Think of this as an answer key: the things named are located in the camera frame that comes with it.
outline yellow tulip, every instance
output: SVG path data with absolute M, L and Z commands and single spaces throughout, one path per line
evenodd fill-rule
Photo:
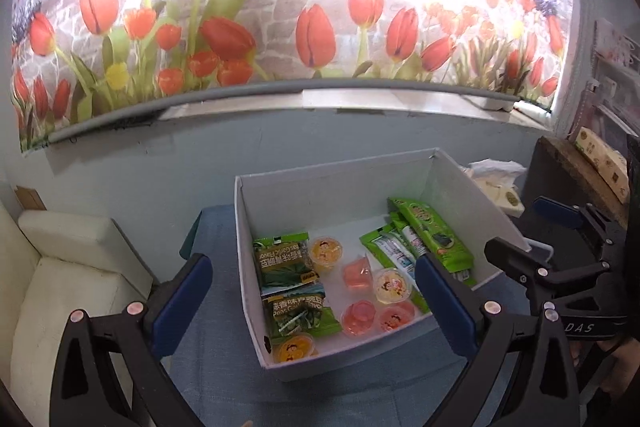
M 112 64 L 107 68 L 105 78 L 109 87 L 114 91 L 124 89 L 127 87 L 127 83 L 129 82 L 129 71 L 127 71 L 127 65 L 124 62 Z

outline tissue box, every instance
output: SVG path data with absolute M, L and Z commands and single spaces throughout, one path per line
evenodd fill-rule
M 580 129 L 575 146 L 595 167 L 620 202 L 625 203 L 629 195 L 629 178 L 624 156 L 586 127 Z

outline blue gripper pad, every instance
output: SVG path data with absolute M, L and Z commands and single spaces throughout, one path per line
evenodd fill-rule
M 421 255 L 415 263 L 415 282 L 427 301 L 451 350 L 471 360 L 478 352 L 476 325 L 430 259 Z

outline screw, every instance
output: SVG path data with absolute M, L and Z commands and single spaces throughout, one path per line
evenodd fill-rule
M 545 317 L 548 318 L 551 322 L 555 322 L 560 318 L 558 312 L 556 310 L 545 310 Z
M 145 305 L 142 302 L 132 302 L 127 306 L 127 313 L 129 315 L 140 315 L 143 309 L 145 309 Z
M 497 315 L 502 311 L 502 307 L 496 301 L 487 301 L 484 303 L 484 309 L 487 313 Z
M 82 319 L 84 319 L 84 312 L 82 310 L 76 310 L 69 315 L 71 322 L 80 322 Z

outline snack package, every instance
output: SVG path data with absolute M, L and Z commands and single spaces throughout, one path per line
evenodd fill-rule
M 324 337 L 342 330 L 319 281 L 268 296 L 262 303 L 273 345 L 298 333 Z
M 389 198 L 389 201 L 450 273 L 473 268 L 474 256 L 428 204 L 406 198 Z
M 254 241 L 254 257 L 262 296 L 318 280 L 308 254 L 306 232 Z
M 409 250 L 411 250 L 416 259 L 427 251 L 430 251 L 401 214 L 398 212 L 390 212 L 389 218 L 391 219 L 391 223 L 396 227 L 396 230 L 398 230 L 400 235 L 404 237 L 405 245 Z M 451 275 L 460 282 L 465 283 L 467 286 L 476 285 L 476 280 L 471 277 L 471 271 L 469 269 L 452 272 Z
M 411 302 L 423 313 L 429 312 L 429 307 L 424 297 L 415 285 L 415 265 L 406 255 L 406 249 L 397 236 L 393 225 L 385 225 L 373 232 L 366 233 L 360 238 L 360 242 L 367 248 L 384 268 L 398 268 L 406 273 L 414 284 L 411 292 Z

